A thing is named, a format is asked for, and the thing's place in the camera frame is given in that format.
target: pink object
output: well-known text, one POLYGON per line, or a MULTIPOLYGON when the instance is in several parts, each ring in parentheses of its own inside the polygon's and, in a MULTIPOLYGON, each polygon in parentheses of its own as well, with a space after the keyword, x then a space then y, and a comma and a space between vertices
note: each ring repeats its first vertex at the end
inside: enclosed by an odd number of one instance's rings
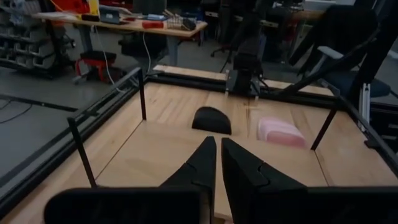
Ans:
POLYGON ((260 119, 257 139, 301 148, 307 145, 303 134, 293 124, 272 117, 260 119))

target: red tool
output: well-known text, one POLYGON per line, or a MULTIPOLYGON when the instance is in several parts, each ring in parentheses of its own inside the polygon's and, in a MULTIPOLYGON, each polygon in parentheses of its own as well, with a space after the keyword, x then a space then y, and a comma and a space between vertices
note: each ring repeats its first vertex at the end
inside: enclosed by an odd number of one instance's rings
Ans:
POLYGON ((155 28, 163 28, 164 23, 161 21, 143 21, 142 27, 144 29, 155 29, 155 28))

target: gray floor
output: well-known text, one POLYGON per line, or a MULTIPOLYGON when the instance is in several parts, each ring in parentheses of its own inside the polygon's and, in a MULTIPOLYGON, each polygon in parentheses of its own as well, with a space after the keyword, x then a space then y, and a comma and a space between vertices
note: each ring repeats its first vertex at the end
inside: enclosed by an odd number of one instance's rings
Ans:
MULTIPOLYGON (((77 45, 75 49, 70 51, 71 59, 77 59, 79 53, 82 51, 78 32, 72 27, 68 27, 67 30, 68 35, 76 40, 77 45)), ((133 58, 120 54, 121 50, 118 45, 118 40, 121 38, 120 34, 100 33, 101 43, 105 46, 105 51, 118 53, 118 58, 114 66, 129 67, 137 64, 133 58)), ((101 50, 96 34, 91 34, 91 39, 93 47, 101 50)), ((198 47, 194 42, 184 42, 178 49, 178 65, 185 68, 218 72, 224 63, 226 53, 218 53, 215 58, 211 58, 210 53, 216 48, 218 48, 218 44, 215 41, 205 42, 203 47, 198 47)), ((160 63, 167 62, 168 57, 160 61, 160 63)), ((264 63, 263 67, 265 76, 268 79, 285 82, 297 81, 295 73, 280 72, 286 65, 264 63)), ((398 75, 396 75, 396 71, 398 71, 398 62, 387 58, 380 68, 377 77, 389 83, 392 89, 398 92, 398 75)), ((74 76, 74 71, 70 69, 58 79, 45 80, 0 68, 0 94, 79 108, 96 96, 104 93, 107 87, 109 87, 104 83, 94 81, 74 85, 72 83, 74 76)), ((398 105, 398 100, 391 96, 375 99, 374 101, 398 105)), ((0 122, 24 111, 28 106, 23 103, 11 103, 3 110, 0 110, 0 122)), ((67 127, 66 117, 68 115, 69 113, 64 111, 33 106, 30 111, 21 117, 8 123, 0 124, 2 149, 0 156, 0 176, 11 170, 16 164, 23 161, 48 140, 56 136, 62 129, 67 127)))

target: red stool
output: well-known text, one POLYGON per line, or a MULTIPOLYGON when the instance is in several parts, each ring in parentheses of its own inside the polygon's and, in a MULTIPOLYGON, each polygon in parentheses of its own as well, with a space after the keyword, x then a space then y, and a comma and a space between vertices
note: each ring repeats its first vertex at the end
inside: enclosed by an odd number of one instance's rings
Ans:
MULTIPOLYGON (((116 60, 116 54, 105 52, 106 60, 108 61, 108 67, 112 66, 116 60)), ((75 67, 78 76, 81 76, 80 62, 84 62, 87 65, 95 66, 98 69, 98 76, 101 82, 108 82, 103 75, 103 70, 106 69, 106 60, 104 52, 98 50, 91 50, 80 54, 80 58, 76 61, 75 67)))

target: shelving unit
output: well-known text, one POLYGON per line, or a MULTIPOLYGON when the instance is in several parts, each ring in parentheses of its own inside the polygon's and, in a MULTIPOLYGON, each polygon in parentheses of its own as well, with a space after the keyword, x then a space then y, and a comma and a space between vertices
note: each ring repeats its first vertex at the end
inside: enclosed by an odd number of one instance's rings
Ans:
POLYGON ((65 29, 31 18, 42 12, 40 1, 0 0, 0 67, 53 78, 59 74, 55 69, 63 67, 62 61, 68 57, 65 29))

